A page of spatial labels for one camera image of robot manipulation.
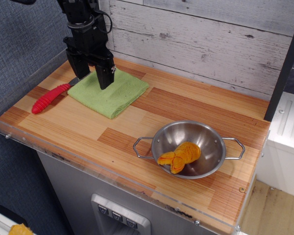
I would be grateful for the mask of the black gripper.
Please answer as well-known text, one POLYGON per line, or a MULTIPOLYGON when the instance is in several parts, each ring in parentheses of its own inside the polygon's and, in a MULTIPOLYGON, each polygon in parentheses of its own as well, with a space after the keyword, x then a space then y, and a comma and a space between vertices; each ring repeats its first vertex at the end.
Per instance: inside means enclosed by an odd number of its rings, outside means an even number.
POLYGON ((99 86, 106 89, 114 82, 114 56, 106 47, 108 31, 105 24, 68 24, 72 36, 65 37, 66 55, 78 79, 90 73, 89 66, 95 66, 99 86))

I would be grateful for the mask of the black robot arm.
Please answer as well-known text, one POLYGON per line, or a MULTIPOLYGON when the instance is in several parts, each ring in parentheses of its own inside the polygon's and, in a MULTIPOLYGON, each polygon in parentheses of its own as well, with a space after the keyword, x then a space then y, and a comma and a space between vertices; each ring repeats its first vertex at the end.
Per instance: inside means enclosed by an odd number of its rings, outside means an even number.
POLYGON ((114 56, 107 48, 108 34, 105 19, 110 16, 100 10, 97 0, 59 0, 59 6, 67 17, 67 26, 72 36, 65 37, 68 61, 78 79, 90 73, 90 66, 96 69, 102 90, 114 82, 114 56))

